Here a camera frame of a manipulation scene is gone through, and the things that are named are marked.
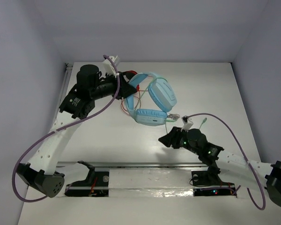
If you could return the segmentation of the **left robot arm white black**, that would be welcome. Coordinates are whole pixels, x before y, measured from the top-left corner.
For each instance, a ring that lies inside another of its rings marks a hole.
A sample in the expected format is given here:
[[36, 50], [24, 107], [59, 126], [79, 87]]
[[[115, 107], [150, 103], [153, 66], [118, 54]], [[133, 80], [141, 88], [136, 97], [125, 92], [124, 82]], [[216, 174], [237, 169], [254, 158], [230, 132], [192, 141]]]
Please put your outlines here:
[[54, 198], [67, 193], [73, 184], [94, 185], [95, 167], [85, 161], [57, 171], [59, 158], [80, 125], [105, 111], [114, 100], [125, 99], [137, 93], [129, 84], [136, 71], [102, 74], [96, 65], [87, 64], [76, 74], [76, 83], [59, 106], [59, 112], [50, 132], [30, 146], [16, 162], [12, 172], [12, 189], [23, 202], [16, 189], [15, 177], [29, 187]]

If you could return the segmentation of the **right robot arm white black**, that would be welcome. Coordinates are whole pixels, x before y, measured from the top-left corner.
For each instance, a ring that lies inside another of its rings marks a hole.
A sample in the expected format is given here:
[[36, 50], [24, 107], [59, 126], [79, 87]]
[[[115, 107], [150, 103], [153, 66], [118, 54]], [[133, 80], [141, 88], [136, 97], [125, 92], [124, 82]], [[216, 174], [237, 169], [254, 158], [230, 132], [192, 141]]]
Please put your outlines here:
[[274, 164], [246, 160], [207, 141], [196, 128], [188, 131], [179, 127], [158, 139], [166, 147], [184, 148], [198, 156], [208, 166], [207, 180], [212, 184], [234, 183], [250, 190], [261, 191], [281, 207], [281, 161]]

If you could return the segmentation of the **light blue headphones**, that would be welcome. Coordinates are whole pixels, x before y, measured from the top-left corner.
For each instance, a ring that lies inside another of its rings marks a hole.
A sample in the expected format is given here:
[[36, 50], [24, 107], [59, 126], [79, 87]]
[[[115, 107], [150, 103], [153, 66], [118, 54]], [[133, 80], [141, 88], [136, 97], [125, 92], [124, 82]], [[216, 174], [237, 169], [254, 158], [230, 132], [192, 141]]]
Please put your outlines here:
[[151, 76], [152, 80], [146, 90], [159, 110], [135, 109], [134, 107], [138, 106], [139, 103], [134, 104], [133, 95], [127, 97], [124, 103], [129, 115], [135, 122], [145, 126], [161, 126], [166, 123], [168, 112], [176, 105], [177, 98], [169, 82], [159, 74], [153, 72], [136, 74], [130, 79], [129, 85], [135, 88], [148, 76]]

